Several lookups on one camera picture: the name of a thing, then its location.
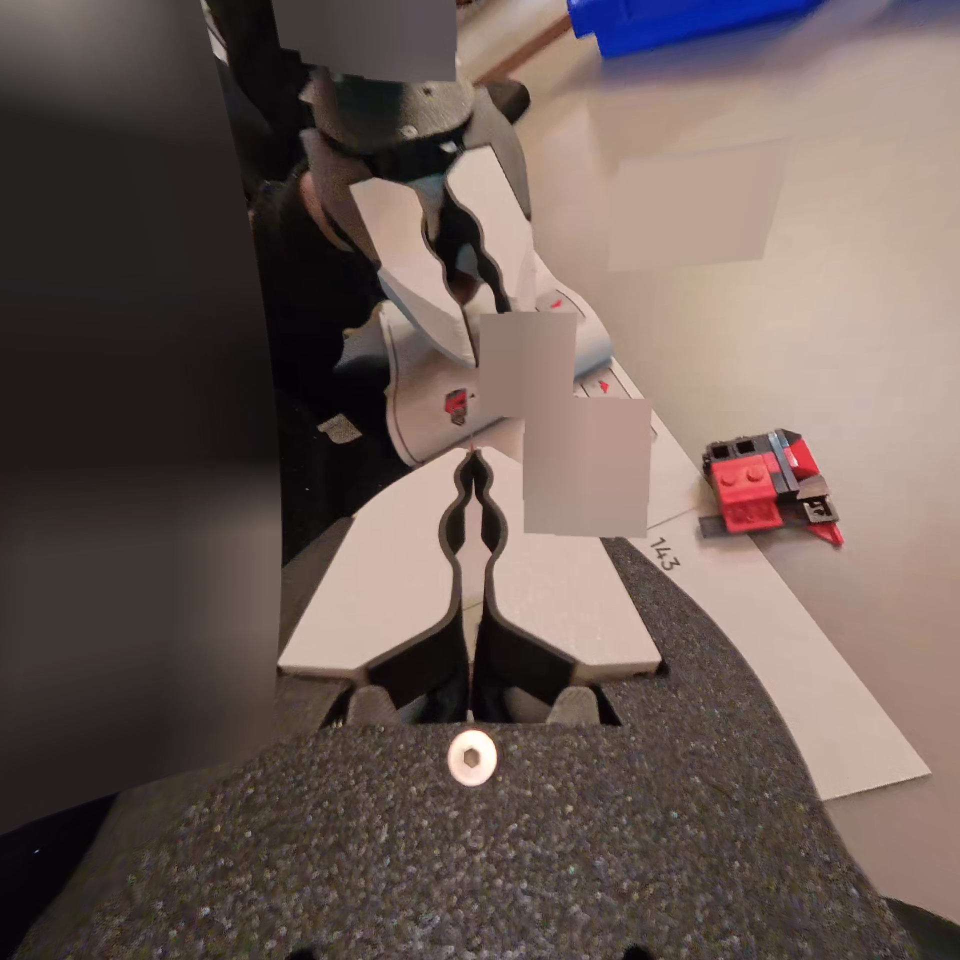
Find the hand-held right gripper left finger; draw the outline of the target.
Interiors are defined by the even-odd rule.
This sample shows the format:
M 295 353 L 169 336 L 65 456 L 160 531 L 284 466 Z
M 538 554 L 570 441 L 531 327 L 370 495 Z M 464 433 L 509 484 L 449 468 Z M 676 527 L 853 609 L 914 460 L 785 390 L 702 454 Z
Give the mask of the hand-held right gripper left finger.
M 467 665 L 461 622 L 471 454 L 452 450 L 355 515 L 278 660 L 290 675 L 438 686 Z

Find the white instruction booklet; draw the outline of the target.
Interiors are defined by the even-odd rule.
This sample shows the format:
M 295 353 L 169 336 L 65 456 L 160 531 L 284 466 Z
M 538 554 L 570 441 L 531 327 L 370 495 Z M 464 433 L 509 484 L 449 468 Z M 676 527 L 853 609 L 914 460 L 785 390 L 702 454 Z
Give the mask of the white instruction booklet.
M 544 374 L 534 373 L 536 345 L 512 335 L 521 347 L 519 372 L 533 382 L 521 388 L 545 398 L 525 406 L 532 421 L 520 426 L 489 416 L 483 375 L 437 354 L 433 378 L 424 372 L 408 390 L 421 410 L 421 424 L 446 433 L 395 430 L 401 453 L 414 470 L 452 450 L 467 450 L 467 427 L 485 426 L 478 449 L 495 449 L 522 466 L 524 530 L 531 534 L 602 538 L 640 534 L 628 540 L 674 586 L 692 600 L 735 648 L 768 694 L 804 760 L 822 800 L 893 786 L 930 775 L 930 768 L 879 702 L 834 648 L 760 550 L 750 541 L 710 546 L 699 533 L 694 507 L 693 465 L 672 436 L 618 378 L 606 330 L 586 303 L 572 294 L 535 257 L 536 309 L 560 318 L 560 332 L 577 316 L 577 340 L 586 342 L 586 387 L 574 380 L 573 399 L 547 413 L 559 394 Z M 441 401 L 464 387 L 478 402 L 464 427 L 455 428 Z

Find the blue plastic storage bin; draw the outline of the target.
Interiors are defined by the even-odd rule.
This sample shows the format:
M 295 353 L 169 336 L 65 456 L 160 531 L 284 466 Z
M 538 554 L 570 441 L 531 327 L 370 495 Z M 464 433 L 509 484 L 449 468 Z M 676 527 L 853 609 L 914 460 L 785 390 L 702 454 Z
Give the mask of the blue plastic storage bin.
M 566 2 L 575 37 L 594 37 L 605 60 L 800 18 L 819 6 L 820 1 Z

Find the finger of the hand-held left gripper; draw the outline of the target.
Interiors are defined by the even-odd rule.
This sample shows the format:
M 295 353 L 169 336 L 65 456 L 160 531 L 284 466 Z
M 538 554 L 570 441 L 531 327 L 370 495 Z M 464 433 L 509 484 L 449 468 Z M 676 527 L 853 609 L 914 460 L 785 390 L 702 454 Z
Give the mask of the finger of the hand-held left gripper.
M 464 231 L 477 273 L 498 311 L 536 307 L 533 229 L 490 146 L 467 150 L 446 174 L 446 191 L 465 216 Z
M 372 177 L 349 187 L 379 263 L 378 279 L 401 314 L 451 361 L 477 364 L 460 303 L 429 245 L 425 212 L 408 185 Z

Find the person's left forearm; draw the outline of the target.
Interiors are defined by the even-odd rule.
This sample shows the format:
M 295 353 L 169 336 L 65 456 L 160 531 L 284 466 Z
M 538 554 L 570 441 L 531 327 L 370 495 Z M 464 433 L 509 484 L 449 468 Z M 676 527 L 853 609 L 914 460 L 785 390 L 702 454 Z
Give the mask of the person's left forearm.
M 345 331 L 362 327 L 384 294 L 371 262 L 337 246 L 313 216 L 315 206 L 302 160 L 285 180 L 261 184 L 250 226 L 275 385 L 322 407 Z

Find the red black brick subassembly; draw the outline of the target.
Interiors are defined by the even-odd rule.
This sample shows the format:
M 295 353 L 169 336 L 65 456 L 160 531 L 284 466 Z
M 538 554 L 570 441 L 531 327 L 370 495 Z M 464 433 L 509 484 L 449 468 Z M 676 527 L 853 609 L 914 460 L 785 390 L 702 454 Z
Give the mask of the red black brick subassembly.
M 801 433 L 776 429 L 714 441 L 703 451 L 702 473 L 717 508 L 699 520 L 703 539 L 797 528 L 844 546 L 829 485 Z

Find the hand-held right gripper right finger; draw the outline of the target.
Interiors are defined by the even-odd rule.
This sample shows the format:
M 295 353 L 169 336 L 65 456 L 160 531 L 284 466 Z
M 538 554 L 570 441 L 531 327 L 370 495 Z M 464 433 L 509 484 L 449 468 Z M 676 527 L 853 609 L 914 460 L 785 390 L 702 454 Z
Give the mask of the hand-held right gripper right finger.
M 476 450 L 490 556 L 478 638 L 508 686 L 588 686 L 656 672 L 662 655 L 599 538 L 524 530 L 522 465 Z

